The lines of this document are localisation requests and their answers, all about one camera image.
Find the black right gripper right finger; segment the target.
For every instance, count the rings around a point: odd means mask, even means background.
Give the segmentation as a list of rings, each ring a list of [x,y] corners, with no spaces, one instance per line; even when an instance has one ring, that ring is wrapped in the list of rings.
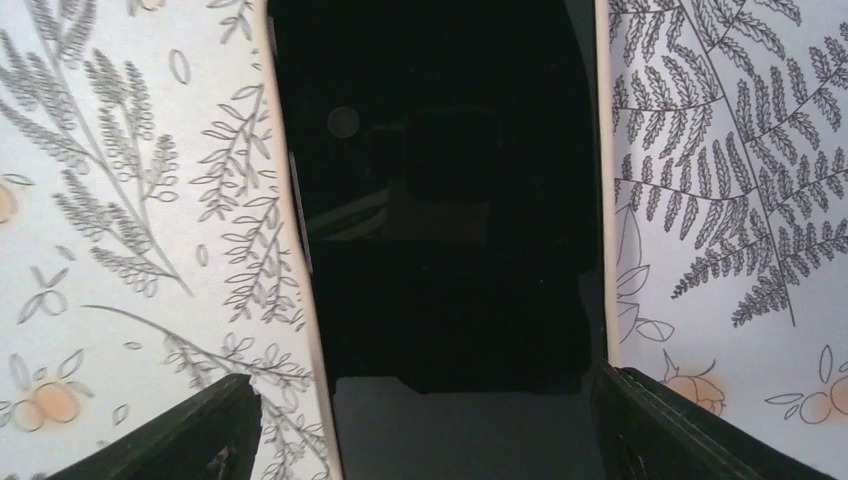
[[[590,409],[608,479],[829,478],[634,368],[601,361]]]

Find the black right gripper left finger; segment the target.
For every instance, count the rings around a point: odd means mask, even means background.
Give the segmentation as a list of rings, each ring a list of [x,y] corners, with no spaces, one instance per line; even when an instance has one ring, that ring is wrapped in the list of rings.
[[[52,479],[249,479],[262,401],[229,374]]]

